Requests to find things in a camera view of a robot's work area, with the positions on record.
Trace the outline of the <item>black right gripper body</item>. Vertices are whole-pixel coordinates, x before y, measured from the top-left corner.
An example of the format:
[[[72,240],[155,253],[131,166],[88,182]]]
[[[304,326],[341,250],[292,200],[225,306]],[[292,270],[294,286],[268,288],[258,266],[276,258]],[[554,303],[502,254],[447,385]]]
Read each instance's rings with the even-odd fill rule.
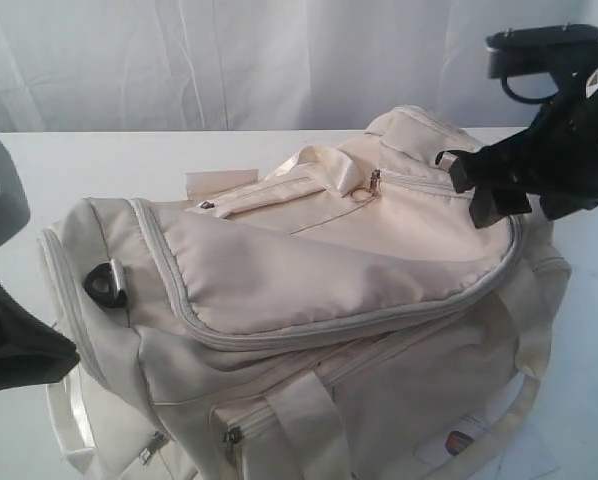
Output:
[[[540,107],[511,138],[508,213],[530,212],[530,195],[550,220],[598,207],[598,66],[570,73],[551,95],[508,96]]]

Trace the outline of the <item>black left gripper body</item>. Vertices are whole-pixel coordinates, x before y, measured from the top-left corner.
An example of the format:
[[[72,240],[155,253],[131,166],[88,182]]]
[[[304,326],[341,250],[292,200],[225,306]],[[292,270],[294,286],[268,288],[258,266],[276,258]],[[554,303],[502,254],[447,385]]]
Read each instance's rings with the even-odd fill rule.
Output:
[[[0,283],[0,391],[61,381],[76,345],[25,310]]]

